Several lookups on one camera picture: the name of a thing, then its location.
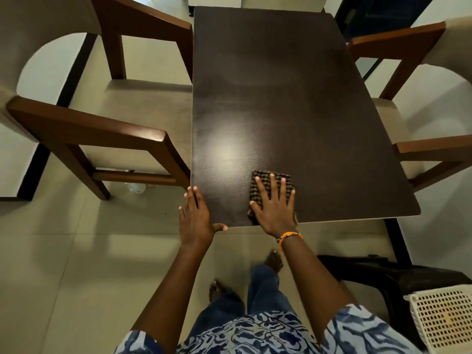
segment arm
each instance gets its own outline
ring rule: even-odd
[[[196,186],[193,189],[189,187],[184,196],[185,213],[179,207],[180,249],[166,276],[131,328],[151,335],[166,353],[176,350],[193,283],[215,232],[228,230],[226,225],[210,224],[208,208]]]
[[[271,174],[272,198],[269,200],[258,177],[256,183],[263,209],[256,202],[251,202],[251,207],[263,230],[274,238],[280,238],[285,232],[297,232],[294,220],[295,190],[292,190],[287,201],[286,181],[282,179],[279,199],[277,183]],[[321,342],[328,322],[341,308],[356,303],[356,300],[329,273],[302,238],[287,237],[282,242],[282,248],[315,337]]]

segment chair seat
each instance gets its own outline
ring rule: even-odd
[[[380,98],[372,98],[372,100],[392,144],[413,140],[394,102]],[[408,179],[412,179],[425,171],[422,161],[402,161],[401,165]]]
[[[165,130],[190,168],[192,141],[192,86],[137,80],[112,80],[105,90],[97,115],[127,123]],[[143,150],[82,145],[98,168],[168,174]]]

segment person's left hand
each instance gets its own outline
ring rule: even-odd
[[[200,247],[208,249],[215,232],[227,231],[224,224],[211,224],[209,211],[205,200],[196,186],[188,187],[185,197],[185,212],[182,206],[179,210],[179,231],[181,245],[185,247]]]

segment forearm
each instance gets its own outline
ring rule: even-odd
[[[172,266],[132,330],[143,330],[174,353],[184,324],[198,267],[207,248],[180,247]]]
[[[321,342],[328,322],[355,299],[329,273],[299,236],[287,237],[282,247],[316,339]]]

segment person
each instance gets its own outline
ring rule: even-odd
[[[286,180],[280,196],[273,174],[269,198],[256,183],[262,208],[251,208],[263,230],[281,241],[313,337],[302,325],[288,299],[279,291],[280,255],[271,252],[265,263],[251,271],[247,314],[241,299],[219,281],[210,286],[209,306],[198,316],[189,337],[178,340],[200,263],[217,231],[210,224],[205,200],[195,186],[180,207],[181,245],[168,273],[116,354],[144,353],[325,353],[372,354],[420,351],[380,318],[359,305],[318,260],[296,230],[295,190],[286,199]]]

